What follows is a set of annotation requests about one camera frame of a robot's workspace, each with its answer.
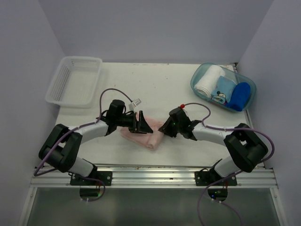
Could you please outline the white plastic basket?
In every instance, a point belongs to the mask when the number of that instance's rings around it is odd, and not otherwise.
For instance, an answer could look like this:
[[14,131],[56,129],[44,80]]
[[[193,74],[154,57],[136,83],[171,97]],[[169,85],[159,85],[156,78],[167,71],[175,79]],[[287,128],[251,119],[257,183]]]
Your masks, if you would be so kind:
[[54,73],[45,101],[61,107],[90,108],[102,63],[102,59],[96,57],[64,57]]

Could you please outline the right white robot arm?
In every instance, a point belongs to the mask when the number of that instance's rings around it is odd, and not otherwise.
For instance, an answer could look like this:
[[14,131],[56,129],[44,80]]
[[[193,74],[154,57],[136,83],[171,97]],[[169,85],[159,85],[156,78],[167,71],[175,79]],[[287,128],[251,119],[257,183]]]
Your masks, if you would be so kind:
[[169,137],[181,134],[194,141],[208,141],[225,146],[229,157],[219,160],[205,172],[205,179],[220,185],[226,177],[239,171],[250,173],[268,153],[265,143],[247,124],[230,127],[206,125],[205,120],[190,120],[185,105],[170,111],[167,121],[158,130]]

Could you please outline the pink towel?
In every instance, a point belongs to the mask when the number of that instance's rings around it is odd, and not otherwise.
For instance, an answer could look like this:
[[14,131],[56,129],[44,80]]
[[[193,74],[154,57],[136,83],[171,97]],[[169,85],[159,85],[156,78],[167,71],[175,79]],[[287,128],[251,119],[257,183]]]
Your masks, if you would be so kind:
[[148,116],[145,116],[144,118],[153,130],[153,133],[137,134],[131,133],[128,130],[128,128],[121,128],[120,134],[123,138],[131,142],[134,142],[149,150],[155,151],[158,148],[164,136],[164,134],[158,130],[161,126],[163,126],[164,123],[162,121],[158,121]]

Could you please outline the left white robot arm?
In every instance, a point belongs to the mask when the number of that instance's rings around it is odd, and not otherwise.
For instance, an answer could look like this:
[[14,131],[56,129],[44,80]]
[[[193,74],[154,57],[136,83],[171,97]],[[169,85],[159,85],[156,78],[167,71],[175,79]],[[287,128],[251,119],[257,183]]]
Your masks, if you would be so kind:
[[131,133],[153,133],[142,111],[126,113],[125,108],[123,101],[114,99],[109,109],[104,111],[95,122],[78,127],[55,125],[39,151],[39,158],[42,162],[34,172],[34,176],[42,175],[39,170],[44,163],[47,163],[53,167],[53,170],[78,175],[87,185],[94,184],[99,178],[97,167],[78,157],[82,143],[98,137],[108,136],[118,127],[127,128]]

